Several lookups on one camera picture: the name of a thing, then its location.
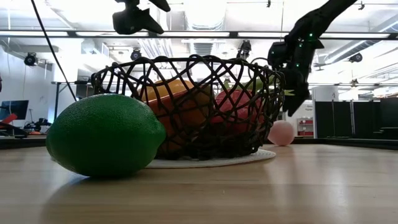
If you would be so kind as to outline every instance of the computer monitor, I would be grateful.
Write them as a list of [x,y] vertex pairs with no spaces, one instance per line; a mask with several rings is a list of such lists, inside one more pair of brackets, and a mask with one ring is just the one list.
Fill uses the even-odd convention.
[[18,120],[26,119],[28,104],[29,100],[3,101],[0,107],[0,121],[6,119],[11,113],[17,115]]

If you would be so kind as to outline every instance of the white paper doily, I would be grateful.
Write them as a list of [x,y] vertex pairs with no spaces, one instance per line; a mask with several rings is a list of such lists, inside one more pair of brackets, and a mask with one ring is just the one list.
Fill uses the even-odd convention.
[[262,161],[265,159],[271,159],[275,157],[274,152],[259,149],[256,153],[250,154],[248,156],[232,158],[232,159],[210,159],[207,161],[199,161],[197,159],[192,160],[178,160],[178,161],[168,161],[168,160],[153,160],[146,168],[148,169],[177,169],[177,168],[201,168],[201,167],[219,167],[219,166],[229,166],[236,164],[244,164],[254,161]]

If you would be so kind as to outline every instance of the pink peach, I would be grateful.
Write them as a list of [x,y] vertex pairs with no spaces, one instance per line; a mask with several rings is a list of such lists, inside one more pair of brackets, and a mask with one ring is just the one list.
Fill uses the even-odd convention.
[[277,146],[287,146],[294,140],[294,128],[287,121],[276,121],[269,131],[268,140]]

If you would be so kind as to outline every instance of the fluorescent light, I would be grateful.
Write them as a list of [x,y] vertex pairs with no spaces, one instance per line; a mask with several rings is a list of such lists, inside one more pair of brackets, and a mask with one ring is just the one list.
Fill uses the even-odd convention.
[[225,44],[225,40],[215,40],[215,39],[183,39],[181,40],[183,44]]
[[[67,32],[61,31],[47,31],[49,37],[67,37]],[[0,30],[0,37],[44,37],[44,33],[41,30],[37,31],[12,31],[12,30]]]
[[372,38],[387,38],[390,34],[375,34],[375,33],[370,33],[370,34],[364,34],[364,33],[360,33],[360,34],[350,34],[350,33],[346,33],[346,34],[342,34],[342,33],[326,33],[326,34],[322,34],[320,38],[324,38],[324,39],[330,39],[330,38],[347,38],[347,39],[372,39]]
[[284,37],[288,32],[238,32],[238,37]]
[[212,32],[212,31],[185,31],[185,32],[171,32],[166,31],[159,34],[160,37],[229,37],[229,32]]
[[[352,87],[351,83],[309,83],[308,85],[316,87],[316,86],[338,86],[338,87]],[[355,84],[358,89],[361,89],[359,86],[398,86],[398,83],[364,83],[364,84]]]
[[148,36],[148,32],[136,32],[135,34],[131,34],[131,35],[121,35],[118,34],[117,32],[113,32],[113,31],[98,31],[98,32],[93,32],[93,31],[89,31],[89,32],[76,32],[76,35],[79,37],[147,37]]

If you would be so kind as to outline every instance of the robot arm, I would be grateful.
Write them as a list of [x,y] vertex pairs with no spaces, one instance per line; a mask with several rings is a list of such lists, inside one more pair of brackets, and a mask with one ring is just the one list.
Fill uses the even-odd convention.
[[329,0],[322,7],[300,18],[285,36],[284,42],[272,44],[268,63],[274,70],[284,72],[286,89],[295,90],[295,96],[287,96],[283,107],[289,116],[310,96],[307,78],[312,58],[316,49],[324,48],[319,37],[355,2],[356,0]]
[[[115,0],[124,2],[126,9],[113,14],[113,28],[118,34],[134,34],[142,29],[157,34],[163,34],[162,27],[149,15],[149,9],[140,10],[137,6],[140,0]],[[169,12],[170,6],[166,0],[149,0],[159,9]]]

